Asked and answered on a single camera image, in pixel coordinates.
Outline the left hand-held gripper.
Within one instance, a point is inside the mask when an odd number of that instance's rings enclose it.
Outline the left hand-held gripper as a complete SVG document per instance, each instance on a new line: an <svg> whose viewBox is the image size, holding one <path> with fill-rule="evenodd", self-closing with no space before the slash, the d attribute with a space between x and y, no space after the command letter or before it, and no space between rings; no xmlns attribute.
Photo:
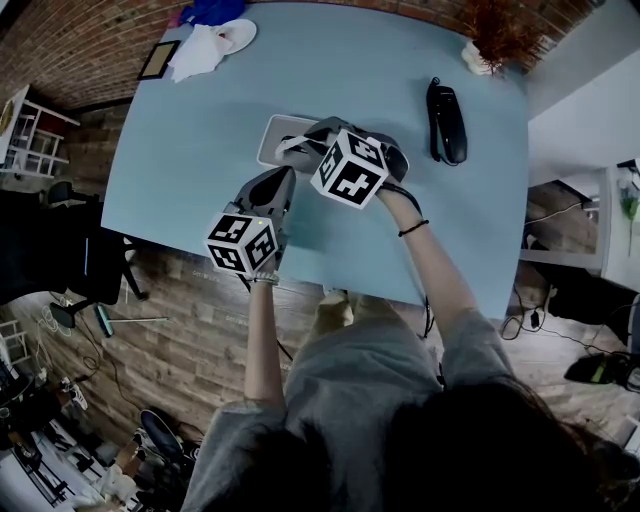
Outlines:
<svg viewBox="0 0 640 512"><path fill-rule="evenodd" d="M255 276L279 266L287 245L284 217L296 185L291 166L270 169L247 182L234 201L211 219L204 246L222 272Z"/></svg>

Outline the white rectangular tray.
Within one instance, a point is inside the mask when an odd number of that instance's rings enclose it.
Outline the white rectangular tray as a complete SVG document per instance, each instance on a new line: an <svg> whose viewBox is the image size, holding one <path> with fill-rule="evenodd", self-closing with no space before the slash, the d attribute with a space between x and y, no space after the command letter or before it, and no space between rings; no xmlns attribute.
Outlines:
<svg viewBox="0 0 640 512"><path fill-rule="evenodd" d="M283 137L303 135L317 122L318 120L314 118L309 119L282 114L273 115L264 131L257 154L257 162L265 170L289 165L298 172L312 174L315 171L315 167L312 165L311 157L307 153L290 152L285 154L283 160L280 160L275 156L275 149Z"/></svg>

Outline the white cloth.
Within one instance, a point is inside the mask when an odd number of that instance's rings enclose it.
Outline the white cloth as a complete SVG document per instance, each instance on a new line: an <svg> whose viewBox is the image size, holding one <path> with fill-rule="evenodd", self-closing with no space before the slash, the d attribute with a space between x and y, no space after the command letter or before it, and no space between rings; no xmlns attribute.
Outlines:
<svg viewBox="0 0 640 512"><path fill-rule="evenodd" d="M214 71L233 47L229 30L229 27L195 25L169 62L171 80L179 83L191 76Z"/></svg>

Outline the person's left forearm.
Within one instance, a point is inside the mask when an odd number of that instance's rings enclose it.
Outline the person's left forearm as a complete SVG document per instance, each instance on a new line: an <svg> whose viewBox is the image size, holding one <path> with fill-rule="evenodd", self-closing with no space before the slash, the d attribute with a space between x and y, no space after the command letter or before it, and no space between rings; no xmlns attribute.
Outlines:
<svg viewBox="0 0 640 512"><path fill-rule="evenodd" d="M273 286L266 281L251 286L244 395L249 400L285 407Z"/></svg>

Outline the person's right forearm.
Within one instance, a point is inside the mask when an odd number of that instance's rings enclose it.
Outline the person's right forearm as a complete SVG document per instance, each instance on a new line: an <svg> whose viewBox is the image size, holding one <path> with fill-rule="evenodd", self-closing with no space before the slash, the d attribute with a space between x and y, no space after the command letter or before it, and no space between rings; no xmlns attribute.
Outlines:
<svg viewBox="0 0 640 512"><path fill-rule="evenodd" d="M464 314L477 309L471 289L414 204L401 193L387 189L377 195L408 247L436 325L445 337Z"/></svg>

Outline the white round dish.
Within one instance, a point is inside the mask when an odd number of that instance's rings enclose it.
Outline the white round dish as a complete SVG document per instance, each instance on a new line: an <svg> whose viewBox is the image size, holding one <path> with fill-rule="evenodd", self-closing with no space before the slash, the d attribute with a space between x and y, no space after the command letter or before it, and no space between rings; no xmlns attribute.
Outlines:
<svg viewBox="0 0 640 512"><path fill-rule="evenodd" d="M224 41L225 55L237 53L246 48L257 35L257 25L248 19L235 19L214 26L216 36Z"/></svg>

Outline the person's beige trousers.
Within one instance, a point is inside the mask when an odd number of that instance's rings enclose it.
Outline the person's beige trousers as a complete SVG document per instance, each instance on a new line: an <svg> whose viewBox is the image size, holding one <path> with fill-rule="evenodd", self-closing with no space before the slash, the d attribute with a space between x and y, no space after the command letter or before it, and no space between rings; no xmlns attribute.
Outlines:
<svg viewBox="0 0 640 512"><path fill-rule="evenodd" d="M427 349L391 304L367 295L328 289L316 309L304 347L330 356L416 356Z"/></svg>

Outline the blue cloth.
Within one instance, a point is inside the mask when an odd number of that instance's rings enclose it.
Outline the blue cloth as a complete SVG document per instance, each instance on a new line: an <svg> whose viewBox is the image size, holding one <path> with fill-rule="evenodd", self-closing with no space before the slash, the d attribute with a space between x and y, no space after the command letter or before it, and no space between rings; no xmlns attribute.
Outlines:
<svg viewBox="0 0 640 512"><path fill-rule="evenodd" d="M239 18L245 0L193 0L179 17L179 24L218 26Z"/></svg>

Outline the dried orange plant white pot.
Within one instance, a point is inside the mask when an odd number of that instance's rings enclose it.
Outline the dried orange plant white pot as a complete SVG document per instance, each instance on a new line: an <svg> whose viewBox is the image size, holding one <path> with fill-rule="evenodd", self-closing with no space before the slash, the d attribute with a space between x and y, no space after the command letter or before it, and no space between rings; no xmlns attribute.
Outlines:
<svg viewBox="0 0 640 512"><path fill-rule="evenodd" d="M517 0L466 0L462 22L469 41L461 51L475 75L495 75L506 65L534 67L546 53L544 31L527 20Z"/></svg>

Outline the teal floor brush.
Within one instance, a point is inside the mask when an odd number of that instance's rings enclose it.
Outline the teal floor brush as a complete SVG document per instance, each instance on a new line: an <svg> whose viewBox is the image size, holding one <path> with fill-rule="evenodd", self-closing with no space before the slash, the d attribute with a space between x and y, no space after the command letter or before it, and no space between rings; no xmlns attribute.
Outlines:
<svg viewBox="0 0 640 512"><path fill-rule="evenodd" d="M93 311L96 315L98 325L105 337L110 338L114 335L114 326L116 324L126 323L153 323L153 322L166 322L168 317L146 317L146 318L123 318L112 319L108 316L106 309L101 304L95 304Z"/></svg>

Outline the person's gray shirt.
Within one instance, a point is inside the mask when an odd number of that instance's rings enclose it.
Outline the person's gray shirt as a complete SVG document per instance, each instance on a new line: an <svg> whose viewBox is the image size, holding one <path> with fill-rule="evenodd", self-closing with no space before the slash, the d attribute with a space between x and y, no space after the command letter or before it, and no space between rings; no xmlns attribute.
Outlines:
<svg viewBox="0 0 640 512"><path fill-rule="evenodd" d="M443 341L437 362L403 321L369 319L306 343L287 378L285 410L243 400L216 411L182 511L203 512L230 487L248 464L253 435L280 428L298 434L309 422L326 442L339 503L382 512L382 437L395 411L443 388L512 372L495 329L478 312L460 315Z"/></svg>

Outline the black office chair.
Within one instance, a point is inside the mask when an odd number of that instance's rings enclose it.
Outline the black office chair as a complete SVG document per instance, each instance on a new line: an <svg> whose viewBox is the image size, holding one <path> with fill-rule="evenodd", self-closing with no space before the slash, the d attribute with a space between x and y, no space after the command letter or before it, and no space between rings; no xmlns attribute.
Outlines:
<svg viewBox="0 0 640 512"><path fill-rule="evenodd" d="M141 301L126 253L134 243L101 225L104 203L78 193L69 182L55 183L41 204L37 193L0 190L0 305L38 292L71 291L83 299L50 305L54 319L75 327L75 315L96 304L118 302L126 280Z"/></svg>

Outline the white side desk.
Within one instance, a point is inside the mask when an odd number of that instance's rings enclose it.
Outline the white side desk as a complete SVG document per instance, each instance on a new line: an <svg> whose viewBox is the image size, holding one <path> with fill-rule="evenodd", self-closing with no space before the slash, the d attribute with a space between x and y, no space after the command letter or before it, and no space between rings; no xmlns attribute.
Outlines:
<svg viewBox="0 0 640 512"><path fill-rule="evenodd" d="M600 278L640 293L640 221L624 213L620 186L623 168L595 172L599 186L599 219L593 254L522 249L520 259L593 271Z"/></svg>

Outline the black green device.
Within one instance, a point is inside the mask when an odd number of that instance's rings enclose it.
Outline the black green device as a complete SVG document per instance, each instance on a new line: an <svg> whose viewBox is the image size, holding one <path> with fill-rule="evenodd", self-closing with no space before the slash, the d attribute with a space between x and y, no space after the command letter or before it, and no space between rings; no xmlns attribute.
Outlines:
<svg viewBox="0 0 640 512"><path fill-rule="evenodd" d="M587 355L571 364L564 378L582 384L615 384L640 394L640 355L623 352Z"/></svg>

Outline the black picture frame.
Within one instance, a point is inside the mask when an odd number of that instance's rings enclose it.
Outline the black picture frame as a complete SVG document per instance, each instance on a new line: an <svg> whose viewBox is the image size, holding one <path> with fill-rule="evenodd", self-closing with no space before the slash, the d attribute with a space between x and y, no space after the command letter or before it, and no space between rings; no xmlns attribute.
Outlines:
<svg viewBox="0 0 640 512"><path fill-rule="evenodd" d="M180 44L180 40L157 43L145 60L143 67L138 74L137 80L145 81L161 79Z"/></svg>

